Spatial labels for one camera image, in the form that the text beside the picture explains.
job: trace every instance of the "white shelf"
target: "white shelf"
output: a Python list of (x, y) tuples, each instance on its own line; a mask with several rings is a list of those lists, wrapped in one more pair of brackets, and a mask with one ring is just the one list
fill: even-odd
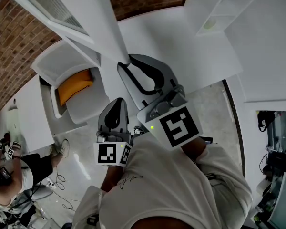
[(234, 20), (234, 18), (235, 16), (210, 16), (209, 20), (215, 20), (215, 25), (209, 29), (202, 27), (199, 30), (198, 35), (223, 31)]
[(194, 34), (197, 34), (201, 27), (203, 27), (220, 1), (221, 0), (186, 0), (184, 13)]
[(212, 11), (211, 16), (238, 16), (252, 0), (222, 0)]

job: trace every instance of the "brick wall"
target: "brick wall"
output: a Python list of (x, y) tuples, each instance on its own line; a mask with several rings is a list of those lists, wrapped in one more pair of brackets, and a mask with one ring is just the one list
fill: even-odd
[[(185, 0), (111, 0), (118, 21), (184, 5)], [(0, 110), (30, 80), (35, 58), (60, 40), (13, 0), (0, 0)]]

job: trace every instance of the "white t-shirt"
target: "white t-shirt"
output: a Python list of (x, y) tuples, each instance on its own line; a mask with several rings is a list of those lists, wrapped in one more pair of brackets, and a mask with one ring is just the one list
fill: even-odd
[[(22, 168), (22, 189), (18, 194), (21, 194), (23, 191), (31, 189), (33, 187), (33, 173), (30, 168), (28, 168), (28, 165), (21, 160), (21, 167), (27, 167), (27, 168)], [(8, 160), (4, 164), (0, 165), (0, 169), (2, 167), (5, 167), (7, 171), (11, 174), (14, 171), (14, 165), (13, 165), (13, 160)], [(9, 211), (11, 207), (13, 207), (15, 204), (20, 203), (18, 200), (21, 199), (20, 197), (18, 198), (18, 195), (15, 195), (11, 200), (10, 204), (8, 206), (2, 206), (0, 204), (0, 209), (3, 211)]]
[[(216, 179), (209, 181), (208, 174)], [(135, 139), (118, 185), (100, 202), (93, 201), (99, 203), (100, 226), (106, 229), (130, 229), (143, 218), (158, 216), (195, 229), (240, 228), (251, 202), (248, 184), (219, 145), (208, 145), (195, 163), (180, 148), (164, 149), (150, 133)]]

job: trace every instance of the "person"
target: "person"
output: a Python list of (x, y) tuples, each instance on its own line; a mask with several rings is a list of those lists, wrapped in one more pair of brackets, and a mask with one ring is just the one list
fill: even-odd
[(126, 167), (89, 187), (73, 229), (241, 228), (251, 190), (225, 150), (201, 138), (173, 151), (150, 133), (134, 140)]
[(60, 150), (52, 147), (51, 154), (40, 158), (39, 154), (21, 155), (21, 149), (12, 145), (14, 150), (13, 159), (0, 164), (0, 169), (4, 167), (11, 175), (11, 181), (7, 184), (0, 184), (0, 209), (12, 214), (18, 214), (21, 208), (17, 207), (21, 201), (27, 198), (21, 198), (23, 191), (31, 189), (39, 184), (43, 179), (53, 172), (62, 158), (66, 158), (69, 152), (68, 140), (63, 140)]

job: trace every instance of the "black shorts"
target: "black shorts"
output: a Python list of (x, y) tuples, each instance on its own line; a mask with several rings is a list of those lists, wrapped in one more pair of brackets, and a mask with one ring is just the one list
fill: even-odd
[(21, 158), (33, 173), (34, 182), (36, 185), (44, 180), (46, 177), (53, 173), (53, 167), (51, 163), (51, 157), (48, 155), (46, 157), (40, 158), (39, 154), (26, 155)]

